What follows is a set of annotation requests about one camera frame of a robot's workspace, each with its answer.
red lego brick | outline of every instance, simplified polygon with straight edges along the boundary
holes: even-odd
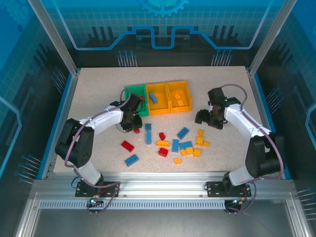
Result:
[[[127,149],[129,152],[132,152],[135,148],[133,145],[131,145],[129,142],[126,142],[126,141],[123,141],[121,145],[122,147]]]
[[[163,132],[161,132],[161,133],[159,134],[159,137],[160,137],[161,140],[166,139],[166,136],[165,136],[165,134],[164,134]]]
[[[158,151],[158,154],[161,155],[162,157],[167,157],[168,155],[168,150],[165,148],[160,148]]]

speckled tabletop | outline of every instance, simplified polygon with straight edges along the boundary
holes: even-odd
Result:
[[[222,130],[207,126],[206,123],[194,123],[196,113],[208,109],[207,92],[227,83],[243,86],[248,93],[245,109],[259,122],[256,106],[245,67],[145,67],[145,68],[83,68],[77,83],[70,108],[69,118],[83,119],[104,110],[109,103],[119,100],[119,94],[126,85],[153,83],[173,80],[186,80],[193,100],[190,112],[171,113],[142,117],[143,124],[152,124],[153,143],[146,145],[145,129],[135,134],[121,133],[115,126],[99,134],[94,140],[92,162],[101,172],[199,172],[227,171],[244,164],[248,142],[230,123]],[[243,92],[235,87],[223,89],[227,97],[243,100]],[[204,129],[204,139],[210,147],[201,147],[199,158],[192,155],[181,157],[180,153],[171,152],[172,139],[186,127],[190,130],[181,141],[195,144],[198,129]],[[158,134],[164,132],[170,142],[166,158],[158,155],[156,142]],[[135,146],[132,153],[120,144],[128,141]],[[125,160],[136,154],[139,161],[127,167]],[[175,158],[182,158],[181,164],[174,164]],[[54,172],[72,172],[57,158]]]

enclosure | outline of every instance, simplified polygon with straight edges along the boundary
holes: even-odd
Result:
[[[0,6],[0,236],[315,235],[315,1]],[[237,217],[223,211],[234,197],[208,197],[204,185],[244,165],[249,140],[231,123],[222,130],[194,123],[209,108],[207,92],[228,83],[246,90],[244,107],[254,119],[284,136],[286,163],[283,179],[256,181],[254,204]],[[95,138],[92,162],[105,181],[122,186],[109,210],[89,216],[90,198],[75,196],[76,175],[55,146],[67,119],[105,110],[126,87],[144,97],[139,114],[152,124],[152,144],[144,128],[136,134],[111,126]],[[223,91],[243,100],[238,88]],[[171,152],[183,127],[194,144],[204,130],[210,146],[199,158]],[[167,158],[158,155],[160,132],[170,143]],[[124,140],[139,157],[131,166]]]

black bracket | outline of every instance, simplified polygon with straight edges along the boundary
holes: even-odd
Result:
[[[247,198],[251,197],[250,187],[246,184],[239,185],[238,189],[233,190],[227,194],[222,181],[219,182],[206,182],[204,189],[207,190],[207,196],[209,198],[244,198],[245,192]]]
[[[100,184],[100,186],[105,186],[105,185],[109,185],[109,184],[113,184],[116,182],[103,182],[103,184]],[[111,198],[115,192],[115,188],[117,187],[117,185],[114,185],[112,187],[106,188],[106,189],[101,189],[102,192],[100,194],[101,198]],[[97,188],[93,188],[89,185],[87,185],[85,182],[83,181],[79,181],[77,183],[77,189],[76,189],[76,193],[75,196],[78,198],[91,198],[94,195],[97,195],[99,193],[100,189]],[[115,194],[114,197],[118,197],[119,196],[119,190],[117,191],[117,193]]]

